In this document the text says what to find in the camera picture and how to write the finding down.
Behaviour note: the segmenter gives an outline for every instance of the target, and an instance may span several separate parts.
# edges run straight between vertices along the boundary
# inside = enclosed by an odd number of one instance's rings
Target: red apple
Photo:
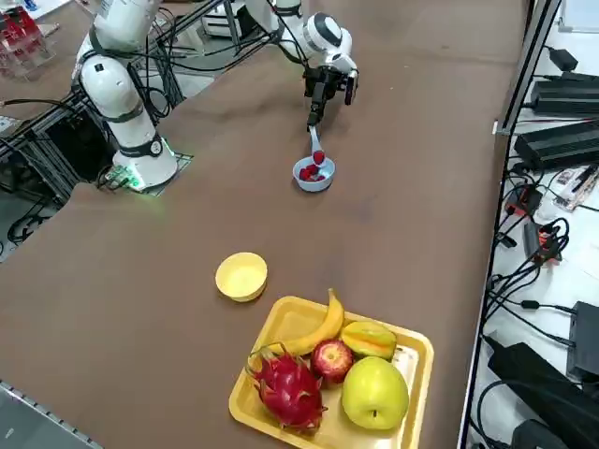
[[[312,351],[310,366],[314,374],[329,384],[340,384],[352,368],[354,355],[341,340],[324,340]]]

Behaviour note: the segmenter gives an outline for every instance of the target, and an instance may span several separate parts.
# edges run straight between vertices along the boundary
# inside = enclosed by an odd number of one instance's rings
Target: white shelf
[[[590,0],[592,11],[587,11],[596,18],[599,30],[599,2]],[[578,59],[577,73],[599,75],[599,58],[596,49],[599,48],[599,34],[588,33],[562,33],[558,24],[550,30],[547,45],[556,49],[567,49]],[[561,71],[549,60],[547,50],[543,50],[535,74],[561,75]],[[526,102],[530,101],[530,89]],[[520,120],[542,119],[534,115],[529,109],[523,109]],[[516,132],[524,133],[538,129],[567,125],[570,123],[521,123],[517,125]],[[544,180],[549,181],[553,173],[546,174]],[[577,301],[584,301],[599,306],[599,213],[578,208],[574,213],[564,212],[553,206],[552,194],[543,198],[543,203],[536,218],[538,222],[550,221],[558,216],[566,218],[570,224],[570,243],[563,252],[564,260],[554,268],[542,268],[539,279],[530,287],[518,291],[510,299],[520,301],[534,299],[542,304],[560,304],[572,307]],[[596,187],[585,204],[599,205],[599,187]],[[518,217],[512,216],[504,225],[506,229]],[[522,244],[523,224],[516,227],[510,237],[518,242],[513,249],[498,246],[495,253],[493,273],[507,274],[516,269],[524,260]],[[568,338],[570,329],[570,316],[566,313],[553,310],[525,311],[519,306],[511,306],[513,311],[528,319],[535,325],[549,333]],[[503,310],[497,311],[487,323],[484,333],[489,335],[495,332],[497,340],[504,345],[518,342],[528,343],[537,353],[544,357],[553,367],[565,373],[567,352],[565,346],[555,343],[536,331],[521,323]],[[476,418],[476,405],[481,391],[498,378],[488,368],[489,357],[492,354],[489,346],[482,343],[478,359],[478,369],[475,377],[475,389],[472,401],[471,416]],[[482,409],[483,425],[489,437],[510,443],[514,429],[524,420],[539,419],[524,402],[522,402],[507,386],[499,386],[491,390],[485,397]],[[469,428],[468,441],[482,442],[478,434]]]

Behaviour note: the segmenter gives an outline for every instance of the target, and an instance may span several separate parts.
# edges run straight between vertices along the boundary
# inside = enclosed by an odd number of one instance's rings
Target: yellow tray
[[[299,297],[282,297],[272,306],[253,351],[273,341],[310,333],[322,323],[326,312],[327,307],[321,304]],[[365,320],[375,321],[346,312],[344,325]],[[341,388],[336,388],[322,390],[324,405],[329,409],[323,413],[320,429],[314,435],[281,429],[260,402],[253,380],[243,369],[228,400],[231,414],[249,427],[302,449],[417,449],[431,377],[432,345],[421,334],[380,324],[397,335],[398,348],[392,363],[402,373],[410,392],[408,413],[399,428],[372,431],[357,427],[345,416],[340,401]]]

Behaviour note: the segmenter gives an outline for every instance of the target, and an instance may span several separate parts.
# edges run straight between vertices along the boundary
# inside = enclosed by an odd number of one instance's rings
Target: small bowl
[[[293,177],[296,179],[296,182],[301,190],[305,190],[306,192],[321,192],[329,187],[333,182],[333,176],[335,176],[335,163],[327,157],[325,158],[325,162],[323,162],[320,166],[320,172],[318,173],[319,175],[323,175],[325,177],[324,180],[312,182],[302,181],[299,174],[300,170],[313,163],[314,159],[312,156],[299,159],[299,161],[293,166]]]
[[[235,253],[221,263],[214,279],[223,295],[246,302],[264,291],[267,274],[266,262],[258,254]]]

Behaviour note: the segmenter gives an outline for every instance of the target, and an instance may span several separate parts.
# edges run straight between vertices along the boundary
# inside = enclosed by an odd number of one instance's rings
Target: banana
[[[282,343],[286,350],[292,355],[306,355],[314,350],[316,345],[323,340],[334,338],[343,326],[344,310],[343,305],[337,299],[335,291],[329,289],[329,308],[325,321],[313,333],[293,340],[283,340]],[[274,353],[280,354],[283,350],[280,344],[273,344],[271,347]]]

